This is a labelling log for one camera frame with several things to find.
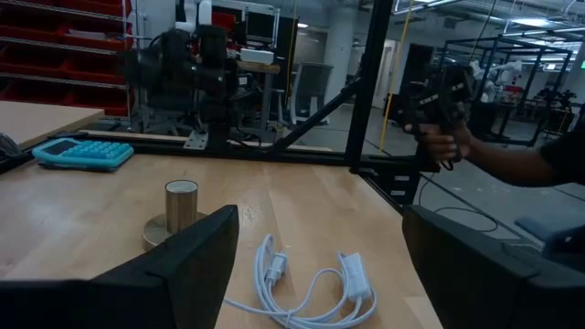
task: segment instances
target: white power cord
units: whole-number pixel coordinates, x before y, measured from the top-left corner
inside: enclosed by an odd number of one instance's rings
[[[337,258],[341,263],[342,271],[336,269],[323,269],[318,271],[314,276],[311,286],[309,287],[301,305],[293,310],[285,311],[274,301],[274,298],[272,297],[272,287],[286,272],[286,254],[283,252],[274,252],[274,239],[272,235],[269,234],[264,238],[262,245],[258,247],[254,263],[254,286],[263,310],[255,309],[239,302],[234,302],[228,298],[225,298],[224,302],[246,312],[269,315],[274,321],[285,328],[344,329],[360,325],[376,310],[378,302],[376,299],[376,293],[369,286],[366,270],[364,269],[359,254],[355,253],[346,256],[343,253],[338,252]],[[317,279],[325,273],[337,274],[344,284],[344,294],[341,301],[339,301],[336,307],[325,314],[310,318],[296,316],[296,314],[308,304]],[[357,316],[363,301],[370,298],[373,298],[370,309],[364,314]],[[330,321],[339,313],[347,300],[355,303],[356,307],[354,308],[354,311],[339,322],[330,323]]]

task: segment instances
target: blue calculator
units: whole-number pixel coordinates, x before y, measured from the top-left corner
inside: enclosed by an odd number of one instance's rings
[[[76,141],[59,138],[33,150],[40,165],[48,169],[78,169],[113,172],[134,149],[128,143]]]

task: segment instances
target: black sleeve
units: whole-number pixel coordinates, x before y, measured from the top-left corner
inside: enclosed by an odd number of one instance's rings
[[[558,182],[585,184],[585,132],[566,133],[540,149]]]

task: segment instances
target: black metal frame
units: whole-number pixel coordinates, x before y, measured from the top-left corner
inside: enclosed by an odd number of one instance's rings
[[[487,47],[487,46],[483,45],[484,43],[488,43],[488,44],[491,43],[491,45],[489,45]],[[502,44],[511,45],[511,46],[502,47],[501,46]],[[532,71],[530,72],[530,76],[528,77],[528,82],[527,82],[526,88],[524,90],[524,94],[522,95],[522,99],[521,99],[520,103],[517,105],[518,109],[524,109],[525,103],[527,101],[527,96],[528,96],[528,93],[530,91],[530,87],[532,86],[532,82],[534,80],[534,77],[537,74],[537,70],[538,70],[538,67],[540,65],[542,57],[544,55],[550,55],[550,54],[557,54],[557,55],[565,55],[566,56],[565,61],[563,63],[563,67],[558,75],[557,81],[555,81],[555,86],[554,86],[553,91],[556,92],[556,91],[558,91],[558,88],[560,87],[560,82],[562,81],[563,75],[567,71],[567,66],[569,65],[570,58],[573,54],[573,52],[571,50],[531,44],[528,42],[514,40],[512,38],[503,37],[500,35],[498,37],[485,37],[485,38],[480,38],[477,40],[476,39],[461,39],[461,40],[449,40],[449,41],[445,42],[445,46],[444,46],[444,48],[442,50],[442,54],[441,54],[441,60],[439,62],[440,67],[442,67],[444,65],[445,56],[447,54],[447,51],[449,50],[449,46],[473,48],[475,50],[483,51],[483,53],[481,55],[481,59],[480,59],[480,65],[482,67],[485,67],[485,68],[492,67],[492,64],[495,61],[495,54],[496,53],[505,54],[505,63],[510,59],[510,56],[512,56],[512,55],[518,55],[518,56],[534,55],[534,56],[537,56],[537,61],[534,63]],[[488,77],[488,71],[486,70],[484,77],[482,78],[482,81],[480,82],[480,84],[478,86],[479,87],[478,90],[484,89],[485,83],[487,82],[487,77]],[[482,93],[478,92],[477,97],[475,99],[476,102],[478,102],[481,99],[481,95],[482,95]],[[512,114],[512,110],[507,109],[505,112],[505,115],[504,115],[504,120],[502,121],[502,124],[500,125],[500,129],[499,129],[499,132],[497,134],[497,137],[496,138],[484,138],[484,141],[489,142],[489,143],[506,143],[506,144],[512,144],[512,145],[529,146],[529,147],[534,146],[535,143],[537,142],[538,136],[540,135],[540,133],[542,131],[542,128],[545,125],[545,122],[547,120],[546,116],[543,115],[541,117],[540,121],[538,122],[537,129],[534,133],[534,136],[532,137],[531,140],[529,140],[529,141],[516,141],[516,140],[509,140],[509,139],[504,138],[504,130],[508,124],[508,121],[510,120],[511,114]]]
[[[397,211],[401,211],[400,205],[412,204],[414,200],[420,180],[420,169],[435,170],[435,167],[419,168],[419,164],[414,156],[386,157],[362,155],[364,141],[366,139],[367,122],[378,80],[379,63],[382,59],[391,11],[391,1],[375,1],[364,53],[364,58],[367,58],[367,61],[362,63],[363,67],[356,80],[346,86],[337,97],[327,103],[318,113],[272,146],[252,148],[233,145],[227,151],[213,151],[185,149],[184,142],[181,141],[99,135],[81,135],[76,138],[130,143],[134,151],[138,154],[168,154],[348,166],[353,174],[362,176]],[[356,95],[356,102],[347,147],[344,153],[287,149],[288,146],[292,145],[305,133],[314,128],[322,119],[335,111],[344,101],[353,95]],[[0,173],[21,164],[22,161],[0,163]]]

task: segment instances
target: person's hand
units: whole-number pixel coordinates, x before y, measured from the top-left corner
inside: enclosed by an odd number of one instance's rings
[[[404,130],[408,133],[412,126],[407,124]],[[449,161],[457,156],[457,144],[463,158],[469,156],[473,137],[467,130],[465,123],[455,124],[454,136],[444,134],[438,124],[421,124],[420,131],[424,133],[417,137],[417,141],[424,146],[435,161]]]

